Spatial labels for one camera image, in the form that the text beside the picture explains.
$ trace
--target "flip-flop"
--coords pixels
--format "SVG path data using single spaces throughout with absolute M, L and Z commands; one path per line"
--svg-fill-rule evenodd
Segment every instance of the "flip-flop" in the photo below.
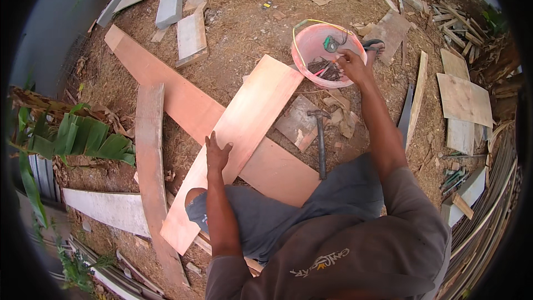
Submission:
M 364 44 L 363 44 L 363 49 L 365 51 L 376 51 L 377 53 L 379 53 L 379 49 L 381 48 L 375 48 L 375 47 L 371 47 L 372 44 L 377 44 L 377 43 L 383 43 L 385 44 L 382 40 L 380 39 L 371 39 L 371 40 L 368 40 L 366 41 Z

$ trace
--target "man's arm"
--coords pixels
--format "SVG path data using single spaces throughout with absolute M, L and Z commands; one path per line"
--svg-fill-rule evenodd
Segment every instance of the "man's arm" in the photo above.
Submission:
M 338 52 L 344 55 L 338 59 L 344 73 L 361 91 L 361 111 L 370 135 L 371 157 L 383 183 L 393 170 L 407 167 L 401 134 L 392 122 L 387 104 L 374 80 L 372 66 L 365 66 L 351 50 L 340 49 Z M 368 56 L 375 56 L 375 52 L 369 52 Z
M 223 150 L 218 147 L 215 131 L 211 139 L 205 137 L 207 149 L 207 198 L 206 212 L 213 257 L 219 255 L 243 256 L 240 245 L 239 226 L 231 209 L 226 192 L 222 170 L 228 163 L 232 143 Z

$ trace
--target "sawdust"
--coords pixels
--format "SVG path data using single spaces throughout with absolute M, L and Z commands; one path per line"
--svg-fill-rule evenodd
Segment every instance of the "sawdust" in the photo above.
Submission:
M 285 64 L 293 63 L 290 54 L 291 29 L 303 19 L 314 18 L 349 27 L 377 23 L 389 10 L 389 6 L 383 0 L 331 0 L 323 6 L 318 6 L 311 0 L 270 0 L 272 1 L 271 7 L 263 10 L 261 6 L 266 1 L 269 0 L 207 0 L 209 9 L 205 13 L 205 22 L 210 55 L 203 61 L 180 69 L 179 73 L 223 106 L 228 106 L 242 85 L 242 77 L 250 74 L 254 69 L 257 63 L 256 58 L 268 54 Z M 476 0 L 459 1 L 463 11 L 470 12 L 478 22 L 483 21 L 478 13 L 482 6 Z M 157 30 L 154 21 L 158 3 L 159 0 L 144 0 L 119 12 L 112 23 L 173 67 L 177 60 L 175 27 L 171 26 L 159 43 L 151 42 Z M 407 5 L 406 13 L 410 12 L 415 11 Z M 422 110 L 407 158 L 410 169 L 415 173 L 422 190 L 437 209 L 440 209 L 442 197 L 439 187 L 444 181 L 443 169 L 450 168 L 451 163 L 456 161 L 439 159 L 438 167 L 431 162 L 438 153 L 447 155 L 453 152 L 445 147 L 446 123 L 442 117 L 440 93 L 436 81 L 436 73 L 443 72 L 440 48 L 444 46 L 444 41 L 435 27 L 430 28 L 429 33 L 425 32 L 427 17 L 422 18 L 416 12 L 416 14 L 407 15 L 406 18 L 420 27 L 417 30 L 411 29 L 407 34 L 407 64 L 401 65 L 401 49 L 398 49 L 395 54 L 396 60 L 391 66 L 387 67 L 379 60 L 376 61 L 375 78 L 392 120 L 397 123 L 408 84 L 409 82 L 416 83 L 420 51 L 424 50 L 428 54 L 428 79 Z M 106 28 L 94 27 L 90 34 L 92 47 L 87 55 L 88 59 L 84 61 L 83 70 L 80 71 L 81 76 L 68 81 L 67 88 L 74 95 L 79 84 L 84 83 L 82 102 L 106 106 L 116 113 L 121 121 L 123 116 L 134 119 L 138 84 L 120 61 L 108 51 L 103 38 L 110 26 L 111 24 Z M 350 110 L 362 118 L 361 96 L 357 88 L 351 85 L 341 91 L 350 101 Z M 312 82 L 304 79 L 296 93 L 287 102 L 282 114 L 296 99 L 298 93 L 302 92 L 306 93 L 305 96 L 321 109 L 329 112 L 337 109 L 336 106 L 329 107 L 323 103 L 322 99 L 329 96 L 325 91 L 318 90 Z M 125 129 L 129 129 L 133 124 L 133 120 L 123 123 Z M 431 141 L 427 139 L 429 133 L 433 135 Z M 273 127 L 268 131 L 267 136 L 304 163 L 318 170 L 316 139 L 305 153 L 302 153 Z M 368 130 L 364 122 L 359 121 L 355 124 L 353 137 L 348 139 L 341 135 L 337 126 L 328 126 L 325 128 L 325 144 L 327 170 L 330 171 L 339 163 L 349 161 L 368 150 Z M 173 181 L 165 182 L 167 190 L 177 192 L 200 147 L 174 120 L 164 114 L 164 169 L 171 171 L 171 174 L 175 173 Z M 484 152 L 485 148 L 482 144 L 476 149 L 476 153 Z M 69 157 L 68 161 L 69 164 L 75 166 L 94 162 L 84 157 Z M 484 160 L 463 158 L 458 162 L 472 171 L 482 165 Z M 95 191 L 139 192 L 139 187 L 133 180 L 134 167 L 116 161 L 98 161 L 97 163 L 103 164 L 106 168 L 73 167 L 66 169 L 64 172 L 68 175 L 64 176 L 62 186 Z M 245 182 L 237 178 L 235 184 L 245 185 Z M 70 211 L 69 216 L 74 234 L 84 233 L 80 214 Z M 170 299 L 203 298 L 205 276 L 200 277 L 186 270 L 191 289 L 182 285 L 169 285 L 152 248 L 147 250 L 142 246 L 137 247 L 132 234 L 113 229 L 92 219 L 90 225 L 93 232 L 84 234 L 83 242 L 98 254 L 105 254 L 112 249 L 119 248 L 140 271 L 159 284 Z M 182 263 L 185 267 L 188 262 L 193 262 L 204 272 L 209 259 L 207 254 L 193 244 L 182 257 Z

